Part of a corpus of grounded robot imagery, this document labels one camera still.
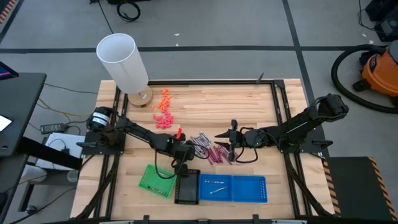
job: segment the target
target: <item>orange vacuum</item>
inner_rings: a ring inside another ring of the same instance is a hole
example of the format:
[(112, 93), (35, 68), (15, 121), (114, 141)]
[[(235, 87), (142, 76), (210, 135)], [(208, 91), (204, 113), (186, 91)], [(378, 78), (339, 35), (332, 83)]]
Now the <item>orange vacuum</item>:
[[(349, 55), (357, 51), (362, 53), (359, 61), (364, 65), (362, 79), (353, 84), (356, 91), (376, 90), (391, 97), (395, 106), (381, 106), (366, 101), (348, 91), (339, 81), (337, 70), (340, 63)], [(336, 89), (354, 102), (384, 113), (398, 113), (398, 40), (393, 41), (387, 48), (376, 45), (363, 44), (343, 52), (331, 68), (331, 79)]]

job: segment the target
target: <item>blue tray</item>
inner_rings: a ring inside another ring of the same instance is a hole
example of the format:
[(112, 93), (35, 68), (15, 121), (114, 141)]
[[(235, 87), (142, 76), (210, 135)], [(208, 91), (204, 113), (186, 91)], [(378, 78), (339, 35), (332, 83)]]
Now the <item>blue tray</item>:
[(266, 178), (263, 176), (232, 176), (233, 201), (266, 203)]
[[(222, 181), (223, 184), (205, 183), (206, 180)], [(226, 187), (225, 190), (220, 190), (217, 193), (211, 194), (210, 192)], [(232, 201), (232, 176), (231, 175), (216, 175), (216, 174), (200, 174), (199, 181), (199, 199), (211, 200), (221, 202)]]
[[(206, 183), (222, 181), (223, 184)], [(227, 187), (225, 190), (210, 192)], [(267, 189), (264, 176), (201, 174), (199, 181), (199, 199), (220, 202), (257, 202), (266, 203)]]

